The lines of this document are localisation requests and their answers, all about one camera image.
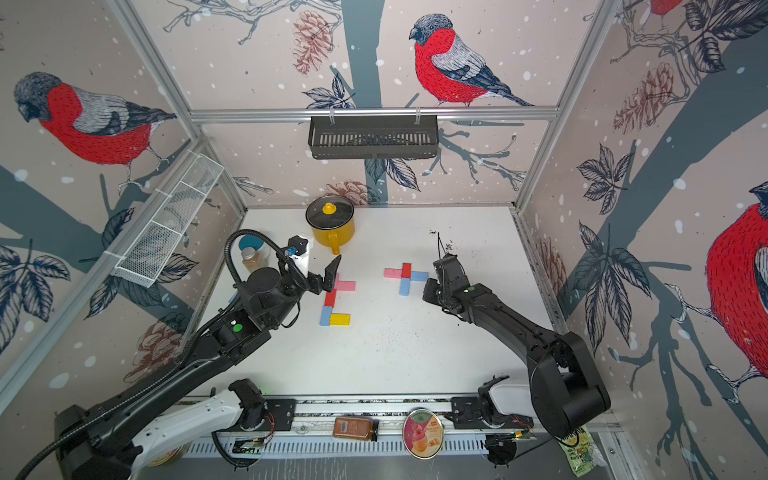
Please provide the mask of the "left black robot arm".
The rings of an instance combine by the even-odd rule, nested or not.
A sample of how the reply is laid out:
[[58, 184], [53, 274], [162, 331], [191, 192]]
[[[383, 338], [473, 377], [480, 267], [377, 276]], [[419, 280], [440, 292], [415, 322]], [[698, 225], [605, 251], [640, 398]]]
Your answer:
[[[243, 236], [261, 239], [277, 259], [275, 268], [261, 268], [242, 279], [231, 250]], [[208, 380], [255, 353], [272, 332], [290, 328], [300, 314], [307, 292], [330, 292], [336, 284], [340, 255], [322, 275], [302, 270], [297, 261], [309, 250], [306, 238], [295, 235], [279, 246], [265, 234], [240, 229], [225, 241], [224, 263], [236, 294], [230, 303], [189, 338], [167, 364], [132, 387], [89, 409], [72, 405], [55, 419], [55, 439], [18, 473], [27, 478], [47, 457], [55, 456], [65, 479], [128, 479], [161, 454], [194, 440], [238, 425], [259, 426], [268, 412], [253, 381], [237, 380], [211, 400], [183, 410], [168, 410]]]

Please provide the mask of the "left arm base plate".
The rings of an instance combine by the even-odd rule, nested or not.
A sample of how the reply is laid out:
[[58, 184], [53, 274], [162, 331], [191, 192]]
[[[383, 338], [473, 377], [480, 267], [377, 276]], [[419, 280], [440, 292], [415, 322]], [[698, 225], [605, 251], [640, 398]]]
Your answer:
[[234, 426], [237, 432], [288, 432], [297, 407], [293, 398], [269, 397], [243, 409]]

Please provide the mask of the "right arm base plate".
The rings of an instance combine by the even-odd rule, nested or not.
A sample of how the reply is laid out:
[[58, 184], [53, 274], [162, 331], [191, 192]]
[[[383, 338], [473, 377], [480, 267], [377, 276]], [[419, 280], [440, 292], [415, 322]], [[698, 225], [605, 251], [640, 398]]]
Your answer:
[[534, 427], [532, 417], [499, 413], [488, 401], [478, 396], [452, 397], [451, 408], [444, 417], [456, 429], [518, 429]]

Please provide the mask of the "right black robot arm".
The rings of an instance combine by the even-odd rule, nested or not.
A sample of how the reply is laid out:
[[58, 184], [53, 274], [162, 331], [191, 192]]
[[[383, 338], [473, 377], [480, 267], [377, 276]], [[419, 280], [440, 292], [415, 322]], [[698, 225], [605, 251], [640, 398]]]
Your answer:
[[427, 281], [422, 299], [487, 331], [524, 361], [533, 411], [549, 434], [564, 438], [611, 408], [608, 390], [579, 335], [542, 327], [485, 285], [472, 285], [453, 254], [433, 266], [436, 277]]

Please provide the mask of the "pink block cluster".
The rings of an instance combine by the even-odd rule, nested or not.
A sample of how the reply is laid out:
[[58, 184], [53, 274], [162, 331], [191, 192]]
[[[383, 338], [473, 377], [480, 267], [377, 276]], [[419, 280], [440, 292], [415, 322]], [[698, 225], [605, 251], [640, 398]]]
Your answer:
[[389, 279], [400, 279], [402, 277], [401, 269], [386, 268], [384, 270], [384, 277]]

